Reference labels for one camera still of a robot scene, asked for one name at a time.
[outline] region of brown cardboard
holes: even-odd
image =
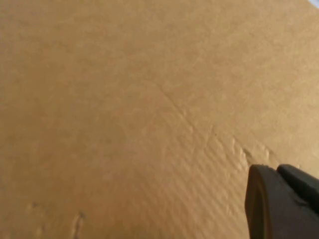
[[[1,0],[0,16],[1,238],[248,238],[251,164],[319,176],[306,0]]]

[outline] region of black plastic object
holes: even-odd
[[[319,239],[319,180],[291,166],[249,169],[250,239]]]

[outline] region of cardboard surface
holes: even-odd
[[[0,237],[248,238],[252,163],[319,176],[306,0],[0,1]]]

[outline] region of scratch mark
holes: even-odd
[[[154,84],[159,91],[167,98],[167,100],[173,105],[173,107],[177,110],[178,114],[185,120],[185,122],[190,126],[192,133],[196,132],[198,133],[198,135],[201,135],[197,128],[193,125],[193,123],[186,117],[186,113],[175,103],[175,101],[172,99],[172,97],[166,93],[163,88],[157,84],[156,82],[153,81],[148,81],[151,82],[152,84]]]
[[[235,144],[236,144],[236,139],[235,139],[235,137],[232,137],[231,149],[232,149],[233,154],[235,154]]]
[[[83,227],[85,215],[82,212],[79,212],[75,218],[74,218],[74,223],[72,226],[71,230],[71,238],[72,239],[79,239],[80,238],[80,231],[81,228]]]
[[[244,156],[246,159],[247,168],[249,168],[253,164],[253,162],[252,162],[253,156],[248,149],[246,149],[246,148],[242,148],[242,149],[243,149],[243,153],[244,153]]]
[[[31,211],[33,211],[34,209],[36,208],[39,208],[40,207],[40,204],[37,203],[37,202],[31,202],[29,203],[27,206],[26,206],[26,211],[28,213],[30,213]]]
[[[39,226],[39,227],[36,229],[35,235],[36,235],[37,237],[41,237],[41,236],[44,234],[44,232],[45,232],[45,228],[44,228],[43,225],[41,225],[41,226]]]

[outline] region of black clip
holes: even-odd
[[[319,239],[319,180],[291,165],[252,165],[245,210],[251,239]]]

